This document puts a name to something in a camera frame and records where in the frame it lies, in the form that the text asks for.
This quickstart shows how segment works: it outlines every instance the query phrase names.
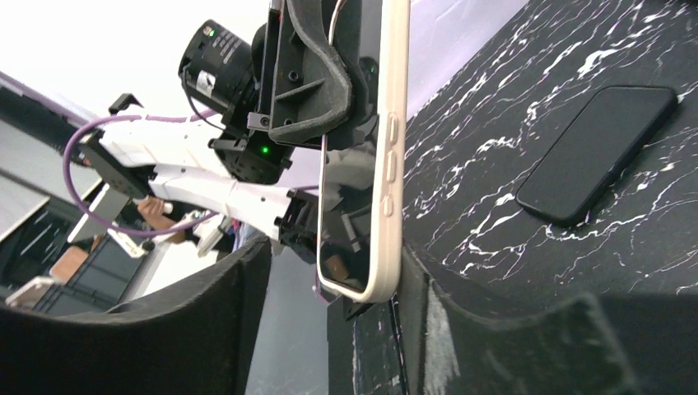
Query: black cable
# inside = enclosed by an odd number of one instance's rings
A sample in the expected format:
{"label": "black cable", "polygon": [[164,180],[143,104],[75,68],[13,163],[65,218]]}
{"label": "black cable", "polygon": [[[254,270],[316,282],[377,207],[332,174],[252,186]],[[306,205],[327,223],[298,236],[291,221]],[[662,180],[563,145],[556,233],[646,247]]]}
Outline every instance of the black cable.
{"label": "black cable", "polygon": [[196,114],[196,116],[198,116],[199,119],[201,119],[203,122],[208,123],[209,125],[213,126],[214,128],[224,132],[225,131],[224,128],[221,128],[220,126],[214,125],[211,121],[209,121],[208,119],[203,117],[201,115],[201,113],[198,112],[198,109],[196,108],[196,105],[194,105],[194,102],[192,100],[192,96],[189,93],[187,93],[187,70],[188,69],[189,69],[189,65],[184,66],[184,68],[182,69],[182,78],[181,79],[182,79],[182,89],[184,89],[184,94],[187,96],[187,101],[189,102],[189,107],[192,108],[192,111],[194,112],[194,114]]}

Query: marble surface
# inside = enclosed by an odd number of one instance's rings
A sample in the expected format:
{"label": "marble surface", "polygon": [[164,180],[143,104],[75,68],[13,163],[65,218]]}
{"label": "marble surface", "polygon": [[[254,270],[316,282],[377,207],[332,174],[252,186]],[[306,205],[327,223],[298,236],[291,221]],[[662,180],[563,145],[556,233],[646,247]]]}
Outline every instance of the marble surface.
{"label": "marble surface", "polygon": [[[698,6],[532,0],[408,125],[405,237],[455,276],[546,307],[698,290]],[[562,230],[514,195],[600,88],[670,86],[677,116]]]}

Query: phone frame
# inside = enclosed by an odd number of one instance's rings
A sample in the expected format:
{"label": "phone frame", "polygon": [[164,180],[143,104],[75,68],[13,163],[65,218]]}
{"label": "phone frame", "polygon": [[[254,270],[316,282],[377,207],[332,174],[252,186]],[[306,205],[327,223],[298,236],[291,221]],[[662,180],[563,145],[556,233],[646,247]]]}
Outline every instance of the phone frame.
{"label": "phone frame", "polygon": [[[398,288],[402,268],[403,175],[405,131],[407,129],[410,6],[410,0],[383,0],[381,7],[377,107],[379,124],[371,207],[370,269],[366,288],[363,292],[353,290],[323,276],[320,266],[321,243],[318,239],[317,271],[322,286],[361,303],[382,303],[392,298]],[[323,137],[320,156],[319,237],[323,229],[323,184],[326,155],[327,142]]]}

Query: tabletop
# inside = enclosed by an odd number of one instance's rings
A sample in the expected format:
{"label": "tabletop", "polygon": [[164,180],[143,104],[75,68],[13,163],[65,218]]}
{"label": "tabletop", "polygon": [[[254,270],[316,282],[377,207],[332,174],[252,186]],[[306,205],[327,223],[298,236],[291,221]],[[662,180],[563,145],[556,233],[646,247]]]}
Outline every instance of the tabletop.
{"label": "tabletop", "polygon": [[[696,292],[696,23],[688,1],[529,2],[409,123],[405,237],[537,307],[582,291]],[[670,86],[681,106],[585,223],[528,215],[518,187],[609,85]]]}

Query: white label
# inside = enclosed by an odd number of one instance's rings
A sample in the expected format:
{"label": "white label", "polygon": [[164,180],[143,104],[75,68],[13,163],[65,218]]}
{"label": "white label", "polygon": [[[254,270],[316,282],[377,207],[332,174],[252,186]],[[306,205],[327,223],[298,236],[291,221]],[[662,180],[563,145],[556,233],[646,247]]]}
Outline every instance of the white label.
{"label": "white label", "polygon": [[216,76],[209,72],[200,71],[197,78],[197,91],[211,97],[213,87],[216,85]]}

